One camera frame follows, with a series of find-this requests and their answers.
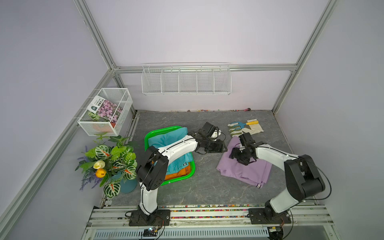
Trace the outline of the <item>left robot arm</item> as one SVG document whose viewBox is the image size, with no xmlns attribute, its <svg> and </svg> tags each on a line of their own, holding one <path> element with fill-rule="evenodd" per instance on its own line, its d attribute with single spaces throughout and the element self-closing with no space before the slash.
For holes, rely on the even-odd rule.
<svg viewBox="0 0 384 240">
<path fill-rule="evenodd" d="M 199 149 L 203 149 L 204 154 L 225 152 L 225 143 L 219 139 L 222 135 L 220 130 L 215 130 L 211 135 L 194 133 L 165 147 L 148 147 L 144 160 L 139 161 L 136 169 L 140 182 L 140 214 L 145 218 L 156 214 L 158 188 L 165 181 L 168 166 L 171 163 Z"/>
</svg>

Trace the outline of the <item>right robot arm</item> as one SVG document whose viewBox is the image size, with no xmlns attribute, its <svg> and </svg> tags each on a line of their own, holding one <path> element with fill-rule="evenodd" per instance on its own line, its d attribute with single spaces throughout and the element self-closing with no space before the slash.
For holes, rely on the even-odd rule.
<svg viewBox="0 0 384 240">
<path fill-rule="evenodd" d="M 234 147 L 230 158 L 245 166 L 251 163 L 251 158 L 265 160 L 284 171 L 286 188 L 265 203 L 264 215 L 268 218 L 285 213 L 326 189 L 320 170 L 308 155 L 292 155 L 268 144 L 249 144 Z"/>
</svg>

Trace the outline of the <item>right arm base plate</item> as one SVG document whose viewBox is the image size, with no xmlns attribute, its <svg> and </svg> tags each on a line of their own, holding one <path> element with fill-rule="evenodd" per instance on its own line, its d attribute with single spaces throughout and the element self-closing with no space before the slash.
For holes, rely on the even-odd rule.
<svg viewBox="0 0 384 240">
<path fill-rule="evenodd" d="M 277 214 L 268 207 L 249 209 L 246 217 L 251 220 L 252 225 L 285 225 L 292 223 L 288 211 Z"/>
</svg>

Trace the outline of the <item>purple pants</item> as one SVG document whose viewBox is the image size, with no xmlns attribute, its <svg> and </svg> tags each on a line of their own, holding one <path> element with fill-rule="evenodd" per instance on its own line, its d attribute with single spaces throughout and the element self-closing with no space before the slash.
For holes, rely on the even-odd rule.
<svg viewBox="0 0 384 240">
<path fill-rule="evenodd" d="M 217 170 L 222 176 L 237 179 L 246 184 L 262 188 L 267 183 L 272 169 L 272 164 L 265 160 L 254 160 L 245 166 L 236 159 L 230 158 L 230 153 L 234 147 L 240 145 L 239 137 L 233 137 L 217 166 Z"/>
</svg>

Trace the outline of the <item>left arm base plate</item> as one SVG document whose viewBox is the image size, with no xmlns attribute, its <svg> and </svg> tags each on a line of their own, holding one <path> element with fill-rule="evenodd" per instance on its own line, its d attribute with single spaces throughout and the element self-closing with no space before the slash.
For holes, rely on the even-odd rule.
<svg viewBox="0 0 384 240">
<path fill-rule="evenodd" d="M 146 215 L 141 209 L 131 211 L 129 217 L 130 227 L 145 227 L 145 226 L 168 226 L 171 220 L 170 210 L 155 210 L 154 213 Z"/>
</svg>

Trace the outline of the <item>green plastic basket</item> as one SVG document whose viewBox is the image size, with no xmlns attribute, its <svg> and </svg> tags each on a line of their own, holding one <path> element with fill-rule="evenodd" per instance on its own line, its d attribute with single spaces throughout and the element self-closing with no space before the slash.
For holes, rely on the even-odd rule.
<svg viewBox="0 0 384 240">
<path fill-rule="evenodd" d="M 148 145 L 148 139 L 149 138 L 154 137 L 156 135 L 165 134 L 165 133 L 171 132 L 171 131 L 179 129 L 179 128 L 183 128 L 183 127 L 181 127 L 181 126 L 172 126 L 172 127 L 167 127 L 167 128 L 163 128 L 163 129 L 154 130 L 154 131 L 149 132 L 145 136 L 145 150 L 147 150 L 148 147 L 150 147 Z M 188 174 L 187 176 L 184 176 L 184 177 L 173 179 L 173 180 L 164 181 L 162 183 L 162 186 L 165 186 L 165 185 L 168 185 L 168 184 L 171 184 L 171 183 L 175 183 L 175 182 L 179 182 L 179 181 L 182 181 L 182 180 L 187 180 L 187 179 L 191 178 L 194 175 L 195 171 L 196 171 L 196 165 L 195 165 L 194 161 L 190 162 L 189 164 L 190 164 L 190 167 L 191 167 L 190 174 Z"/>
</svg>

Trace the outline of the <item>teal pants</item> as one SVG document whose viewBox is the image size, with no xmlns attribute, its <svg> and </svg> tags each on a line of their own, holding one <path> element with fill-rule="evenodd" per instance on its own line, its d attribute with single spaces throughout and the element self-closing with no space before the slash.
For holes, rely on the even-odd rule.
<svg viewBox="0 0 384 240">
<path fill-rule="evenodd" d="M 148 145 L 154 146 L 155 148 L 168 146 L 176 141 L 181 140 L 188 134 L 188 129 L 186 127 L 173 130 L 171 132 L 156 135 L 148 139 Z M 189 166 L 190 162 L 193 162 L 192 153 L 187 153 L 180 158 L 173 161 L 167 169 L 167 175 L 177 174 L 179 171 L 185 169 Z"/>
</svg>

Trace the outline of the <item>orange pants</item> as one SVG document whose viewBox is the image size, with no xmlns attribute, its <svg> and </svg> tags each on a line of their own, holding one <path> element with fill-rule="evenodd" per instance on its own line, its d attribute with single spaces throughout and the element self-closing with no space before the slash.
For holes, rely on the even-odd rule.
<svg viewBox="0 0 384 240">
<path fill-rule="evenodd" d="M 191 172 L 191 167 L 190 167 L 190 164 L 188 164 L 185 168 L 181 169 L 179 172 L 166 175 L 165 181 L 187 176 L 188 174 L 190 174 L 190 172 Z"/>
</svg>

